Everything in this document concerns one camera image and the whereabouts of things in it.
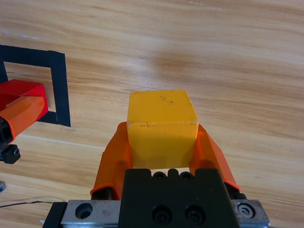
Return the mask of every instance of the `wire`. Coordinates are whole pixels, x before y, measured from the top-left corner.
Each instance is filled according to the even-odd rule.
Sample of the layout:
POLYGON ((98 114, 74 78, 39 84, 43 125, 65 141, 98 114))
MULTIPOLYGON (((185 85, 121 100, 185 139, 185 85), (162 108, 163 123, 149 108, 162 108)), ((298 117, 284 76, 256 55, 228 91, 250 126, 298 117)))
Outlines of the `wire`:
POLYGON ((0 208, 6 208, 6 207, 15 206, 15 205, 21 205, 21 204, 33 204, 33 203, 54 203, 54 202, 34 201, 34 202, 13 203, 13 204, 8 204, 8 205, 0 206, 0 208))
POLYGON ((23 201, 29 201, 29 200, 38 200, 38 201, 60 201, 65 202, 64 199, 59 197, 53 197, 53 196, 36 196, 31 198, 25 198, 25 199, 11 199, 11 200, 0 200, 0 203, 6 203, 6 202, 23 202, 23 201))

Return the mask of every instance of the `wooden table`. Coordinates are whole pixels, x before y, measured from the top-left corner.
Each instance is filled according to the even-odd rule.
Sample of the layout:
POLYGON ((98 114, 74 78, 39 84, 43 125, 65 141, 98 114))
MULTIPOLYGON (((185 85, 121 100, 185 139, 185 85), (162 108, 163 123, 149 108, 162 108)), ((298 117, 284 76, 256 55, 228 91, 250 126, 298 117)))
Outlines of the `wooden table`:
MULTIPOLYGON (((302 0, 0 0, 1 45, 66 55, 72 122, 17 138, 0 205, 89 199, 129 93, 187 89, 247 197, 273 225, 304 227, 303 11, 302 0)), ((45 83, 54 109, 49 68, 5 66, 45 83)), ((1 208, 0 226, 41 227, 49 208, 1 208)))

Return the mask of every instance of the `black tape square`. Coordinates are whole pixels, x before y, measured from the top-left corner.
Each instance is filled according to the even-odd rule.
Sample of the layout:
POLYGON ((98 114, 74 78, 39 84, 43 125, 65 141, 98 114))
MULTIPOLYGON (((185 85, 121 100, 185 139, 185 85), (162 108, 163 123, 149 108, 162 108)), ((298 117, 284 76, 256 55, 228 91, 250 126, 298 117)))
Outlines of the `black tape square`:
POLYGON ((65 54, 0 45, 0 83, 8 81, 4 62, 51 68, 56 112, 49 111, 39 121, 71 126, 65 54))

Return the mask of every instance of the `metal plate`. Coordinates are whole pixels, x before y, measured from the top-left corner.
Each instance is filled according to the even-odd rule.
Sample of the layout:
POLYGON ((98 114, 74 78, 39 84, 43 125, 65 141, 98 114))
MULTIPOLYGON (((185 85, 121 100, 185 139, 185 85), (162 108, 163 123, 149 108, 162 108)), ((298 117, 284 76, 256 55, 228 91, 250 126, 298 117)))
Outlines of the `metal plate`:
POLYGON ((260 201, 256 199, 234 199, 231 201, 231 203, 233 205, 233 210, 241 228, 267 228, 270 225, 268 216, 265 213, 260 201), (239 212, 238 207, 242 204, 249 205, 253 208, 254 215, 252 218, 248 218, 248 216, 243 216, 239 212))
POLYGON ((120 201, 118 200, 70 200, 61 225, 63 228, 116 228, 119 210, 120 201))

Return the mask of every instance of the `yellow block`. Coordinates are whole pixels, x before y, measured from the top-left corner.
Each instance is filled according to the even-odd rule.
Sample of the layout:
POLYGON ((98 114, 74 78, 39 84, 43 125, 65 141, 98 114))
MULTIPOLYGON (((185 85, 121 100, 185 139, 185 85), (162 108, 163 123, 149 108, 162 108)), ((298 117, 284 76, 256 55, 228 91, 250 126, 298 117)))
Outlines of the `yellow block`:
POLYGON ((127 127, 133 166, 189 167, 198 126, 185 90, 132 92, 127 127))

